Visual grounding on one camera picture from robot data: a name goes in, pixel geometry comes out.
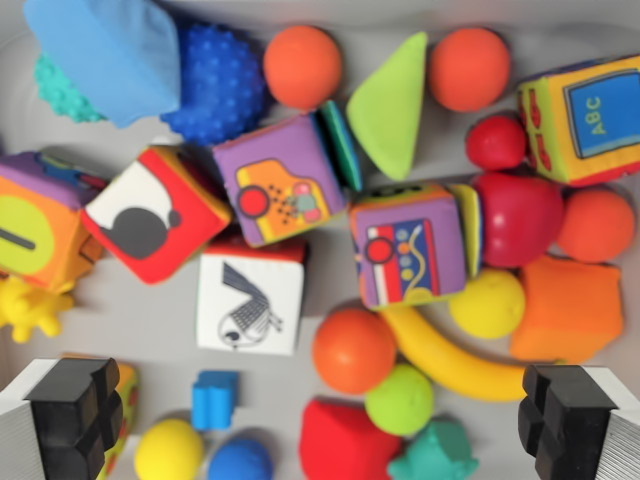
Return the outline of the black-padded metal gripper right finger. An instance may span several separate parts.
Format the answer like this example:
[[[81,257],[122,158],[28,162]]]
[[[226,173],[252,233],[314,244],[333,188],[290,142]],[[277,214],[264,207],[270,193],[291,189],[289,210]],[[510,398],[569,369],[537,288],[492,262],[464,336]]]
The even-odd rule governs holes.
[[[530,365],[518,433],[541,479],[637,479],[639,398],[606,367]]]

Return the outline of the black-padded metal gripper left finger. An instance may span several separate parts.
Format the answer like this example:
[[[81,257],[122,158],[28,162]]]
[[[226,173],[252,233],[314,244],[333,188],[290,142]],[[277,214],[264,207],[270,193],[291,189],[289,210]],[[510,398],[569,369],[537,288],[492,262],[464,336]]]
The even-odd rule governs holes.
[[[1,391],[3,479],[95,479],[123,404],[112,358],[31,361]]]

